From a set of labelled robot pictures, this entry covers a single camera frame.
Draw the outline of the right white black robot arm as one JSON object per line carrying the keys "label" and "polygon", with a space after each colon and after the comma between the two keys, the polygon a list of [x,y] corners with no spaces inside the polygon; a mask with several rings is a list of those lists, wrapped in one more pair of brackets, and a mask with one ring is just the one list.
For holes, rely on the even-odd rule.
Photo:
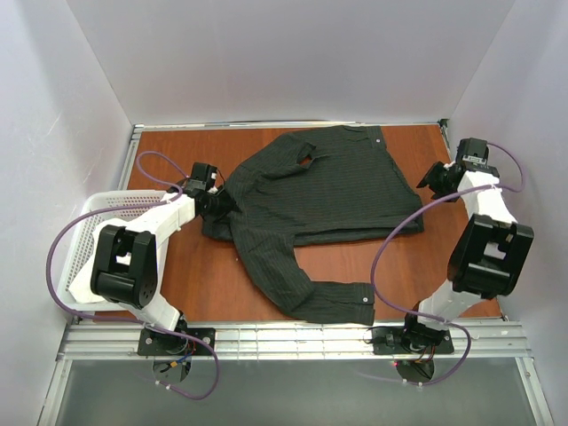
{"label": "right white black robot arm", "polygon": [[513,291],[534,233],[509,212],[494,167],[437,162],[418,186],[427,186],[434,200],[458,193],[469,217],[448,261],[446,280],[405,317],[409,339],[439,344],[449,323],[470,307]]}

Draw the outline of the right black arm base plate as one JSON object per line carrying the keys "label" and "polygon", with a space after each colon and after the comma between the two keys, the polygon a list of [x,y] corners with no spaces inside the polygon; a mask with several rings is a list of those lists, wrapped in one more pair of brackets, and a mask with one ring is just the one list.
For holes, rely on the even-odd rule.
{"label": "right black arm base plate", "polygon": [[368,329],[366,340],[373,346],[374,355],[453,354],[454,345],[448,331],[410,330],[403,326],[378,326]]}

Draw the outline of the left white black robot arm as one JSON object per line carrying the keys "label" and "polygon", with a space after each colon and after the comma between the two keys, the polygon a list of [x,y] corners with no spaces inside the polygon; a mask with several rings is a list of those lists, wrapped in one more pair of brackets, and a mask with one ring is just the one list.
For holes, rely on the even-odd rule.
{"label": "left white black robot arm", "polygon": [[101,223],[93,233],[95,250],[89,260],[91,292],[126,308],[143,324],[174,331],[182,313],[161,295],[160,246],[198,216],[215,221],[237,209],[222,186],[194,188],[164,194],[156,206],[129,222]]}

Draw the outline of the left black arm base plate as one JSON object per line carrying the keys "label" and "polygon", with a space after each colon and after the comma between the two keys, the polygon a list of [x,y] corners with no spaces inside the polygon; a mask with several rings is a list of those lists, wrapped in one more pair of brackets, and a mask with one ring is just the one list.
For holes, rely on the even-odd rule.
{"label": "left black arm base plate", "polygon": [[[202,340],[211,348],[215,347],[217,331],[213,327],[190,327],[183,333]],[[184,355],[208,356],[210,351],[192,340],[158,333],[144,328],[138,339],[137,355],[155,357],[182,357]]]}

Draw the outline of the dark pinstriped long sleeve shirt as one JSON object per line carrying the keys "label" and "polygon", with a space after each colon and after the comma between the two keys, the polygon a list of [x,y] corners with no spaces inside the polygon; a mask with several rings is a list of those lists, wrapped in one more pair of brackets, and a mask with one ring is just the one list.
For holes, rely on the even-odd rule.
{"label": "dark pinstriped long sleeve shirt", "polygon": [[378,126],[333,126],[282,134],[225,182],[241,212],[230,228],[203,228],[230,241],[260,291],[287,316],[311,323],[375,320],[366,282],[314,281],[298,247],[420,233],[420,197],[391,157]]}

